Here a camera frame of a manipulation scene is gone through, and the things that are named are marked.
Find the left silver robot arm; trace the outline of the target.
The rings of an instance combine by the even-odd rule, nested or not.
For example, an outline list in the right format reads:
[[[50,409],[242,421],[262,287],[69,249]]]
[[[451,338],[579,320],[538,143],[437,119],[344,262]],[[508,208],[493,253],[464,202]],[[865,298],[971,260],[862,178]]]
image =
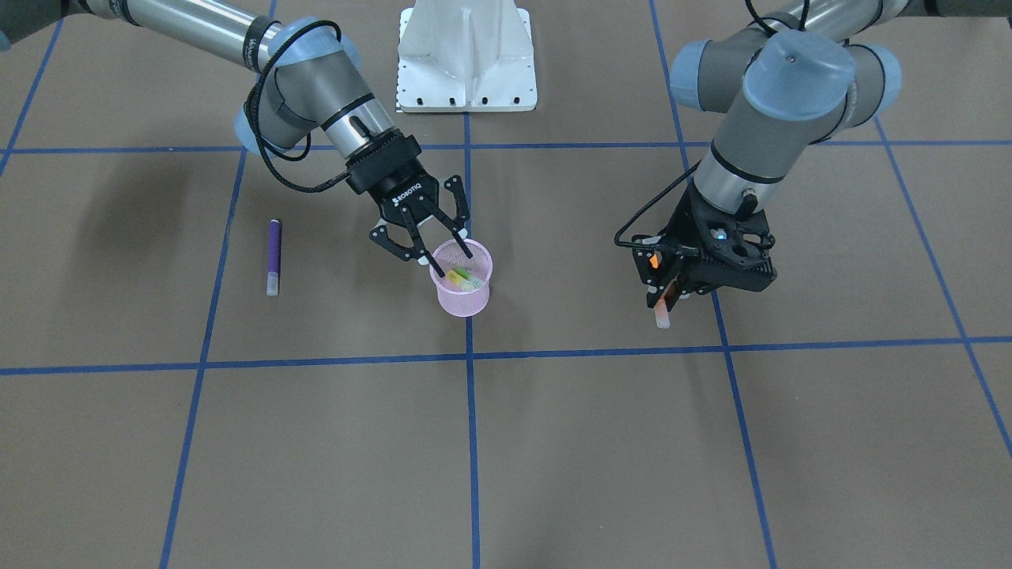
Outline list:
[[[853,36],[901,16],[1000,17],[1008,1],[792,1],[725,40],[686,44],[669,91],[677,104],[720,113],[704,157],[677,179],[684,194],[632,250],[644,302],[664,315],[718,288],[761,292],[777,272],[766,206],[810,145],[871,121],[899,97],[901,65]]]

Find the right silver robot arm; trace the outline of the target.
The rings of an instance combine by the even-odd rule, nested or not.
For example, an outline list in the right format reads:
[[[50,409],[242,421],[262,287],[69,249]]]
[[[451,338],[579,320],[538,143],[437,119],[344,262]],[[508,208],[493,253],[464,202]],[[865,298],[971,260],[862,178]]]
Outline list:
[[[251,88],[236,119],[237,137],[286,187],[307,194],[347,183],[380,210],[370,239],[403,262],[445,269],[419,232],[437,220],[466,257],[470,210],[463,181],[441,183],[419,161],[421,147],[403,134],[359,71],[353,43],[333,21],[306,18],[288,25],[224,1],[4,1],[2,49],[69,15],[91,14],[122,21],[189,44],[253,72]],[[294,162],[297,144],[322,132],[345,161],[344,172],[317,185],[282,176],[274,160]]]

